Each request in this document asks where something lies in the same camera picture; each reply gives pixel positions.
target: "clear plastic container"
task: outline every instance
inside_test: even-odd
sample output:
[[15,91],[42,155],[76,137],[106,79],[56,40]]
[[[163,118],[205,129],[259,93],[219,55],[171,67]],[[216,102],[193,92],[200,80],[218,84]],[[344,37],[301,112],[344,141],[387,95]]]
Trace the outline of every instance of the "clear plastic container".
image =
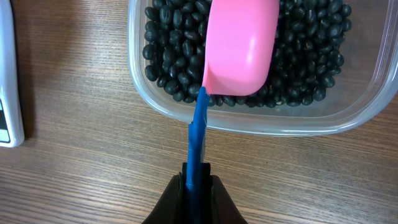
[[[345,0],[353,8],[353,28],[340,52],[345,57],[336,85],[325,100],[291,108],[248,108],[223,105],[208,111],[208,127],[246,134],[315,136],[347,131],[378,114],[398,90],[398,0]],[[147,80],[142,57],[151,0],[130,0],[128,23],[129,67],[142,98],[158,112],[184,122],[193,119],[194,104],[177,103],[156,83]]]

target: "wood grain surface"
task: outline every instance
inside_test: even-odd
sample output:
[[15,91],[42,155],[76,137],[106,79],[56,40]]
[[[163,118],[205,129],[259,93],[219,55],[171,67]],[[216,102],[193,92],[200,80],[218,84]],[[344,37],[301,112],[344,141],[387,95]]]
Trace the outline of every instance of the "wood grain surface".
[[[128,0],[13,0],[27,141],[0,149],[0,223],[141,223],[187,158],[187,124],[127,65]],[[398,223],[398,98],[343,134],[208,131],[249,223]]]

